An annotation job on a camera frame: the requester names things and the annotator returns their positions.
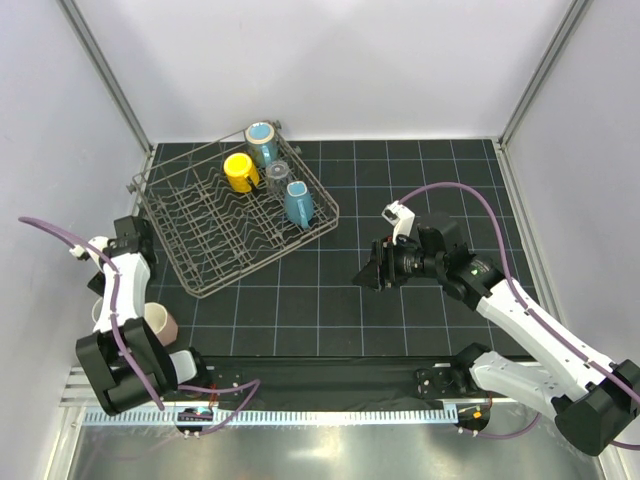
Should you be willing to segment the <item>clear glass cup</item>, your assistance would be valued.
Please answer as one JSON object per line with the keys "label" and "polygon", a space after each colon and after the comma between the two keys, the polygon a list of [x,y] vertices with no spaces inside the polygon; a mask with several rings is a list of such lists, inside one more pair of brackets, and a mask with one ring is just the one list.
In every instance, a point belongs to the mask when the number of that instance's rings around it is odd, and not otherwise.
{"label": "clear glass cup", "polygon": [[265,180],[267,191],[274,198],[285,195],[286,188],[293,181],[293,176],[289,165],[283,160],[271,162],[265,168]]}

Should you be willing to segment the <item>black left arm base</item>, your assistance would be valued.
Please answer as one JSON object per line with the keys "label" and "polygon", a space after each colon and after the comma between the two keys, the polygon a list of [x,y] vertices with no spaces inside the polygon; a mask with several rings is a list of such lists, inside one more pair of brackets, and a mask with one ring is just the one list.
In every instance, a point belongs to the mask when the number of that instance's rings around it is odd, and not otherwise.
{"label": "black left arm base", "polygon": [[[244,383],[244,374],[239,368],[229,366],[210,365],[204,358],[196,359],[197,375],[188,385],[206,389],[229,389]],[[224,394],[206,392],[188,392],[188,396],[209,403],[219,402],[220,405],[236,407],[246,396],[244,391]]]}

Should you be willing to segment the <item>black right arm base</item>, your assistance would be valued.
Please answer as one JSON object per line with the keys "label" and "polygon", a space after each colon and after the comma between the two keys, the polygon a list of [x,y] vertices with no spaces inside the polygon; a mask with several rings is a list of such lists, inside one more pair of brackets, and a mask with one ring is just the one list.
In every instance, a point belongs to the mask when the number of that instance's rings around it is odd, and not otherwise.
{"label": "black right arm base", "polygon": [[476,385],[468,371],[449,364],[419,368],[414,372],[414,378],[421,399],[492,398],[489,392]]}

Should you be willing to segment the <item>blue flower mug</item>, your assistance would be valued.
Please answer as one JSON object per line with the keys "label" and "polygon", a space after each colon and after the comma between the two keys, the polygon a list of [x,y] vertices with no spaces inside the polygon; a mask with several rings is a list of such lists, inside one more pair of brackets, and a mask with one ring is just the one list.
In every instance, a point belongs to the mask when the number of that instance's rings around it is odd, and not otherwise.
{"label": "blue flower mug", "polygon": [[303,181],[290,182],[284,199],[285,213],[289,221],[303,229],[309,229],[314,215],[314,205],[308,186]]}

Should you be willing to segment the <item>blue butterfly mug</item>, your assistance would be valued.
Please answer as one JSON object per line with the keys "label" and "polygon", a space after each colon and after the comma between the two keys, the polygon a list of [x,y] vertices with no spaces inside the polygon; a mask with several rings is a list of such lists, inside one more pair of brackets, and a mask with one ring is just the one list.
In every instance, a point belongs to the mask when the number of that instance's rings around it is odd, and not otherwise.
{"label": "blue butterfly mug", "polygon": [[269,122],[256,122],[244,131],[249,155],[255,163],[266,168],[278,159],[278,145],[275,127]]}

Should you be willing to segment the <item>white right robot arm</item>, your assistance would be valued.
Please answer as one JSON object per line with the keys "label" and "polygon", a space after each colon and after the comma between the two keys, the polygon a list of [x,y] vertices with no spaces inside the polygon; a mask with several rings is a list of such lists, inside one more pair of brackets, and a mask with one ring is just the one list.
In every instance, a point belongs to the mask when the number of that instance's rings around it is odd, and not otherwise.
{"label": "white right robot arm", "polygon": [[639,416],[639,367],[578,339],[532,300],[492,258],[469,250],[458,224],[435,214],[425,225],[398,203],[382,213],[393,232],[373,241],[353,282],[374,291],[413,278],[435,280],[451,298],[497,325],[537,362],[528,367],[472,343],[454,356],[450,383],[462,396],[488,391],[552,420],[581,452],[597,456]]}

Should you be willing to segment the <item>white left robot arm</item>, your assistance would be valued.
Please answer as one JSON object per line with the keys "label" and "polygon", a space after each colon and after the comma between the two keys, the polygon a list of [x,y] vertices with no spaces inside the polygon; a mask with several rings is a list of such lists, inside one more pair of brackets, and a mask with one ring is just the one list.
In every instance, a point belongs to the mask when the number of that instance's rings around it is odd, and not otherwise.
{"label": "white left robot arm", "polygon": [[102,297],[93,332],[76,341],[76,356],[96,398],[115,416],[177,389],[201,400],[211,389],[211,375],[192,347],[169,352],[145,318],[145,295],[156,277],[151,223],[140,216],[114,221],[113,238],[96,236],[90,249],[74,246],[70,253],[91,259],[98,273],[88,287]]}

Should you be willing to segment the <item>yellow mug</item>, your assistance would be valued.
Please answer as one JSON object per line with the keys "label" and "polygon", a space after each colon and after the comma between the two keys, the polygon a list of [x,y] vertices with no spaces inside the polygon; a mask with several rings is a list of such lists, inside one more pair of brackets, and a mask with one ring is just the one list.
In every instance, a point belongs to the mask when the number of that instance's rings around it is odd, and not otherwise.
{"label": "yellow mug", "polygon": [[231,189],[236,193],[249,193],[257,189],[260,176],[251,157],[242,152],[229,155],[223,164]]}

